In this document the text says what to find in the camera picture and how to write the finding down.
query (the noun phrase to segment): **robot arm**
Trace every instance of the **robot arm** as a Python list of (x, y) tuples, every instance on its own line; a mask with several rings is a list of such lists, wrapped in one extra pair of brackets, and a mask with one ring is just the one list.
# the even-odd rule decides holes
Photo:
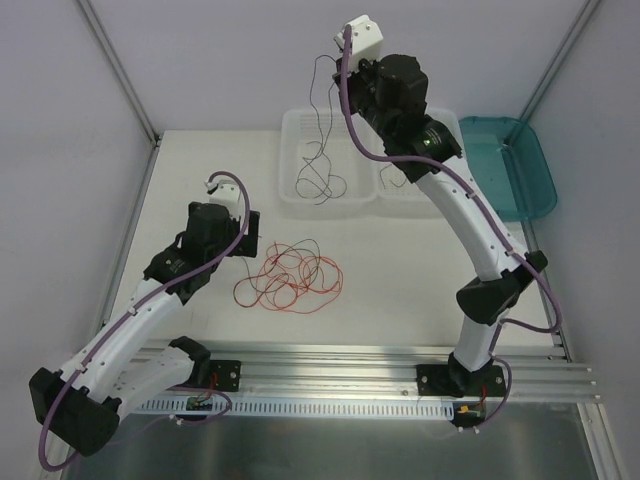
[[(218, 263), (179, 279), (224, 253), (240, 233), (244, 212), (238, 185), (221, 180), (207, 187), (209, 202), (189, 205), (186, 230), (152, 259), (123, 310), (60, 370), (54, 373), (41, 368), (29, 382), (36, 418), (44, 425), (54, 399), (65, 383), (72, 381), (50, 430), (82, 455), (100, 450), (127, 415), (167, 388), (182, 383), (209, 384), (210, 353), (187, 337), (173, 340), (143, 365), (123, 372), (153, 330), (209, 282)], [(227, 256), (256, 256), (259, 220), (260, 214), (251, 211), (248, 233)], [(159, 287), (171, 283), (154, 295)], [(127, 315), (129, 318), (110, 332)], [(97, 352), (84, 364), (96, 346)]]
[[(492, 342), (499, 320), (533, 280), (513, 254), (526, 258), (538, 272), (546, 267), (547, 260), (542, 252), (528, 253), (511, 238), (475, 184), (456, 139), (444, 124), (425, 114), (428, 78), (418, 61), (398, 54), (380, 59), (383, 37), (368, 16), (358, 17), (347, 25), (351, 47), (346, 67), (349, 105), (343, 104), (343, 111), (358, 113), (367, 121), (382, 139), (388, 157), (414, 156), (434, 161), (431, 164), (403, 161), (394, 165), (439, 208), (469, 254), (477, 274), (457, 293), (464, 322), (458, 345), (449, 357), (448, 375), (429, 377), (434, 389), (461, 397), (471, 385), (482, 382), (492, 364)], [(347, 47), (345, 36), (343, 30), (334, 37), (343, 51)], [(341, 89), (341, 99), (345, 98), (344, 71), (339, 60), (334, 79)], [(449, 173), (437, 168), (439, 165), (446, 165)], [(472, 195), (482, 200), (497, 230), (509, 238), (511, 251), (505, 249), (475, 199), (451, 173), (473, 185)]]

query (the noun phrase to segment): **dark wire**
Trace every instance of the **dark wire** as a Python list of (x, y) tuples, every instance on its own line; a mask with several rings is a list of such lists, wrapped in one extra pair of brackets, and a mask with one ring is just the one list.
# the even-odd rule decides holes
[[(380, 183), (382, 183), (382, 188), (386, 189), (387, 186), (384, 184), (384, 178), (382, 178), (382, 172), (384, 172), (387, 168), (389, 167), (393, 167), (393, 163), (390, 163), (389, 165), (385, 165), (384, 167), (382, 167), (380, 169)], [(391, 183), (391, 185), (393, 185), (396, 188), (402, 188), (406, 185), (407, 183), (407, 178), (405, 177), (405, 179), (402, 181), (402, 183), (400, 185), (398, 185), (396, 182), (393, 181), (393, 179), (389, 179), (389, 183)]]
[[(298, 245), (301, 245), (305, 242), (311, 242), (316, 246), (316, 250), (317, 250), (317, 254), (309, 249), (309, 248), (300, 248), (298, 247)], [(318, 245), (318, 242), (315, 241), (313, 238), (305, 238), (304, 240), (300, 240), (296, 243), (294, 243), (293, 245), (289, 246), (288, 248), (286, 248), (284, 251), (280, 252), (279, 256), (282, 255), (286, 255), (287, 253), (291, 252), (291, 251), (297, 251), (297, 252), (309, 252), (311, 255), (315, 255), (317, 259), (320, 258), (320, 245)], [(274, 291), (276, 291), (278, 289), (278, 286), (276, 285), (274, 288), (275, 290), (260, 290), (258, 288), (258, 280), (256, 279), (256, 283), (255, 285), (253, 284), (252, 281), (252, 274), (251, 274), (251, 270), (249, 268), (249, 262), (247, 262), (247, 259), (245, 257), (240, 257), (242, 258), (242, 260), (244, 261), (244, 265), (247, 268), (247, 278), (249, 279), (249, 283), (251, 284), (251, 287), (256, 291), (256, 293), (258, 294), (265, 294), (265, 293), (273, 293)], [(316, 261), (316, 265), (313, 269), (313, 279), (309, 282), (310, 284), (313, 284), (316, 279), (318, 278), (318, 273), (320, 270), (320, 260)]]
[[(343, 177), (341, 177), (340, 175), (335, 175), (334, 173), (332, 173), (333, 162), (331, 161), (329, 156), (325, 153), (325, 149), (327, 147), (327, 143), (329, 142), (329, 136), (331, 135), (331, 131), (333, 129), (333, 104), (331, 102), (331, 91), (332, 91), (333, 87), (335, 87), (335, 83), (332, 83), (331, 86), (329, 87), (329, 90), (327, 91), (327, 98), (329, 100), (329, 115), (330, 115), (330, 118), (329, 118), (329, 129), (327, 130), (327, 134), (326, 135), (322, 130), (322, 125), (321, 125), (321, 122), (320, 122), (320, 112), (318, 111), (318, 108), (316, 107), (316, 105), (313, 103), (313, 87), (315, 85), (316, 74), (317, 74), (317, 71), (318, 71), (318, 60), (320, 60), (321, 58), (329, 58), (333, 62), (336, 61), (333, 57), (331, 57), (329, 55), (319, 55), (319, 56), (316, 57), (316, 59), (313, 62), (313, 77), (311, 78), (311, 87), (309, 88), (309, 103), (311, 104), (311, 107), (313, 108), (313, 110), (316, 113), (316, 120), (318, 122), (318, 131), (320, 132), (320, 141), (319, 142), (318, 141), (308, 142), (307, 145), (318, 143), (319, 147), (318, 147), (318, 151), (316, 152), (316, 154), (313, 157), (302, 157), (302, 159), (303, 159), (305, 164), (298, 171), (298, 176), (297, 176), (296, 184), (295, 184), (296, 193), (301, 198), (316, 200), (316, 199), (319, 199), (321, 197), (324, 197), (319, 203), (316, 203), (316, 205), (322, 205), (324, 202), (326, 202), (330, 198), (340, 198), (340, 197), (344, 196), (347, 193), (347, 188), (348, 188), (347, 181)], [(327, 164), (329, 166), (326, 179), (320, 174), (320, 172), (318, 172), (318, 170), (313, 165), (313, 163), (316, 160), (320, 159), (320, 158), (324, 158), (327, 161)], [(302, 174), (307, 169), (310, 169), (315, 174), (315, 176), (318, 178), (320, 184), (316, 183), (315, 181), (311, 180), (310, 178), (302, 177)], [(332, 179), (338, 179), (343, 184), (343, 189), (342, 189), (341, 193), (339, 193), (337, 195), (334, 194), (334, 190), (330, 186), (330, 183), (331, 183)], [(302, 194), (300, 192), (300, 189), (299, 189), (299, 185), (302, 182), (308, 182), (309, 184), (313, 185), (318, 190), (318, 194), (317, 195), (311, 195), (311, 196)]]

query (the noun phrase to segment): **teal plastic tray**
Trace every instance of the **teal plastic tray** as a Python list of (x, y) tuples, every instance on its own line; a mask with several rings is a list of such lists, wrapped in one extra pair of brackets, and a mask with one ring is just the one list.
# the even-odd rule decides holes
[(508, 117), (460, 121), (471, 173), (505, 222), (542, 218), (558, 201), (538, 137)]

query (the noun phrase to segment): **red wire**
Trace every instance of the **red wire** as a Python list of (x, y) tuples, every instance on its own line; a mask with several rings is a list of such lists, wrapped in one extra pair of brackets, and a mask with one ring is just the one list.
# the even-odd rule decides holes
[[(260, 304), (271, 311), (307, 315), (335, 301), (342, 292), (344, 276), (338, 264), (328, 257), (311, 252), (303, 256), (301, 251), (308, 252), (306, 249), (296, 249), (295, 246), (274, 242), (267, 248), (267, 258), (258, 273), (243, 278), (233, 287), (235, 302), (243, 308)], [(328, 285), (327, 276), (330, 271), (335, 281)], [(256, 298), (250, 303), (242, 303), (238, 299), (237, 291), (247, 281), (253, 288)], [(292, 294), (293, 298), (282, 300), (285, 292)], [(301, 298), (313, 294), (329, 295), (330, 298), (312, 309), (293, 308)]]
[(484, 402), (487, 400), (487, 387), (485, 385), (482, 386), (482, 398), (480, 399), (480, 402), (476, 403), (473, 407), (471, 408), (476, 408), (479, 407), (480, 405), (484, 405)]
[(209, 400), (216, 389), (216, 383), (218, 383), (218, 374), (214, 372), (211, 376), (211, 380), (209, 381), (209, 390), (207, 391), (206, 396), (202, 400), (200, 400), (200, 397), (198, 396), (197, 401), (206, 402), (207, 400)]

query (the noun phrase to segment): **metal corner post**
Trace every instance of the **metal corner post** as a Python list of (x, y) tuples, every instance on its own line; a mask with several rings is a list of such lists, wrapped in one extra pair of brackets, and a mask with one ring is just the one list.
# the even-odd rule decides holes
[(569, 27), (569, 30), (562, 38), (560, 45), (553, 54), (547, 68), (540, 77), (540, 80), (538, 80), (533, 93), (522, 109), (522, 112), (519, 115), (520, 121), (527, 123), (534, 115), (549, 90), (549, 87), (553, 84), (558, 73), (562, 69), (562, 66), (565, 64), (569, 54), (573, 51), (573, 48), (584, 34), (586, 27), (589, 25), (594, 14), (602, 3), (603, 0), (585, 0), (580, 11), (576, 15), (576, 18)]
[(116, 81), (120, 85), (124, 96), (127, 99), (127, 102), (131, 106), (140, 126), (144, 130), (145, 135), (149, 139), (149, 141), (155, 145), (159, 139), (158, 132), (153, 128), (151, 121), (149, 120), (149, 116), (138, 97), (135, 89), (133, 88), (133, 84), (127, 75), (118, 55), (116, 54), (111, 41), (109, 40), (109, 36), (98, 17), (98, 14), (93, 7), (91, 0), (74, 0), (74, 3), (78, 7), (78, 11), (85, 23), (87, 24), (87, 28), (93, 35), (96, 40), (98, 47), (102, 51), (111, 71), (113, 72)]

